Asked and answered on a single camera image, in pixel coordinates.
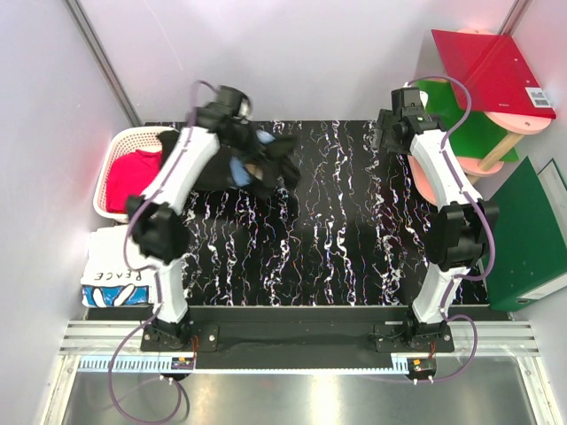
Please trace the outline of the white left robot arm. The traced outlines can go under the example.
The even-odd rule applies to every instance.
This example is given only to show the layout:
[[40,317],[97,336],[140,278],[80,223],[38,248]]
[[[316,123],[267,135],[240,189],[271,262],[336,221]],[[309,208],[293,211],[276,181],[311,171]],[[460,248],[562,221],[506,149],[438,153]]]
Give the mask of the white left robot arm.
[[149,259],[156,301],[152,318],[162,325],[160,340],[174,351],[184,349],[191,329],[182,323],[189,311],[183,295],[181,257],[189,244],[183,207],[194,184],[224,145],[235,156],[252,157],[261,144],[250,123],[252,103],[242,91],[220,86],[215,98],[189,112],[175,147],[151,184],[127,201],[127,240]]

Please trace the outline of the white plastic laundry basket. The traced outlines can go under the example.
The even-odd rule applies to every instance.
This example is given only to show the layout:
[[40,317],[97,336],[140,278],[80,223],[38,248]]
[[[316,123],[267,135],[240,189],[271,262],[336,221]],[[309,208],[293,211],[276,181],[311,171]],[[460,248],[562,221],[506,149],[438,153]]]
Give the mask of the white plastic laundry basket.
[[132,127],[110,142],[97,180],[93,207],[102,217],[128,222],[128,196],[140,195],[158,175],[166,155],[159,134],[171,127]]

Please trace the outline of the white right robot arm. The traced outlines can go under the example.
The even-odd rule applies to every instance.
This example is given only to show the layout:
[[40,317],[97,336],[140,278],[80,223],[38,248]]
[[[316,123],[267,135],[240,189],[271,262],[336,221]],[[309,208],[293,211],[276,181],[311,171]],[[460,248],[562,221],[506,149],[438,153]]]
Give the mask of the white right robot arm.
[[413,322],[401,331],[403,343],[418,352],[432,343],[430,325],[446,319],[460,281],[486,254],[494,260],[492,230],[500,210],[470,183],[450,146],[446,126],[425,111],[418,87],[392,91],[391,107],[379,112],[373,146],[414,159],[437,207],[424,240],[428,269],[411,305]]

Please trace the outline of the red t-shirt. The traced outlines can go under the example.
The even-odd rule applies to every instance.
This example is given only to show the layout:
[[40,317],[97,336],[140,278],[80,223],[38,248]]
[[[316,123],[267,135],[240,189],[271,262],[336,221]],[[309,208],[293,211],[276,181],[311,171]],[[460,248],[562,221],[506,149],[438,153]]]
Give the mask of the red t-shirt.
[[129,196],[139,196],[160,170],[161,151],[136,150],[113,161],[106,183],[105,207],[109,213],[125,213]]

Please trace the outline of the white folded peace t-shirt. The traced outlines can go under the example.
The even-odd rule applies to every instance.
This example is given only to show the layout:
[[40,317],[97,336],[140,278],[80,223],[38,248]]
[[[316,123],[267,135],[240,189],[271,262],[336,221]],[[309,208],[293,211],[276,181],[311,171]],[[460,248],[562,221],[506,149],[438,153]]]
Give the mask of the white folded peace t-shirt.
[[92,308],[150,305],[153,272],[139,247],[126,239],[126,225],[100,228],[89,236],[81,278],[82,304]]

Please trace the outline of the black printed t-shirt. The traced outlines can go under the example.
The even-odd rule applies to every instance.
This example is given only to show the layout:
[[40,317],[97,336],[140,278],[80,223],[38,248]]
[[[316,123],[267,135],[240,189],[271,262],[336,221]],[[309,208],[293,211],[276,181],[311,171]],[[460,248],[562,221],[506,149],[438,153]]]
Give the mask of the black printed t-shirt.
[[193,189],[206,192],[243,189],[262,199],[272,197],[280,182],[288,190],[296,189],[300,170],[291,160],[291,154],[299,146],[298,138],[271,135],[263,130],[256,135],[263,145],[262,157],[244,161],[233,156],[229,147],[222,146],[203,168]]

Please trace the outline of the pink wooden tiered shelf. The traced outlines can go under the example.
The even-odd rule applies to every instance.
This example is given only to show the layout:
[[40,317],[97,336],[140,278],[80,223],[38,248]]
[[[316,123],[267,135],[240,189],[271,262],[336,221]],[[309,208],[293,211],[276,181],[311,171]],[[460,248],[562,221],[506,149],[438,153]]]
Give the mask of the pink wooden tiered shelf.
[[418,82],[426,110],[454,130],[447,143],[470,182],[497,174],[555,111],[511,36],[472,28],[431,33],[445,75]]

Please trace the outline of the red plastic folder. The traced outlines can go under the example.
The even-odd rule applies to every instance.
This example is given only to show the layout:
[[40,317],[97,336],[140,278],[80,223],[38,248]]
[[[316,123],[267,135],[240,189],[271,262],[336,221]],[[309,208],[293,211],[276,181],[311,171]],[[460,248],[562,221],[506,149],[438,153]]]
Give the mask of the red plastic folder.
[[431,33],[447,75],[470,92],[473,111],[556,118],[511,36],[439,29]]

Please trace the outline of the aluminium frame rail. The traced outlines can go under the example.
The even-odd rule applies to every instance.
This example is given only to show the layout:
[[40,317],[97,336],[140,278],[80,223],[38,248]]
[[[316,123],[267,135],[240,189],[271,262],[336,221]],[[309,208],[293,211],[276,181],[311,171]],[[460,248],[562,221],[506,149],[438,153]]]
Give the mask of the aluminium frame rail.
[[449,323],[454,350],[377,352],[346,346],[245,347],[201,352],[196,348],[145,351],[144,328],[135,321],[71,321],[59,349],[58,364],[41,423],[60,424],[74,379],[80,371],[161,375],[244,374],[363,375],[385,381],[400,375],[408,383],[435,383],[414,361],[458,359],[467,371],[475,359],[511,358],[520,368],[527,397],[539,424],[559,424],[562,417],[544,370],[539,348],[525,321],[474,321],[458,314]]

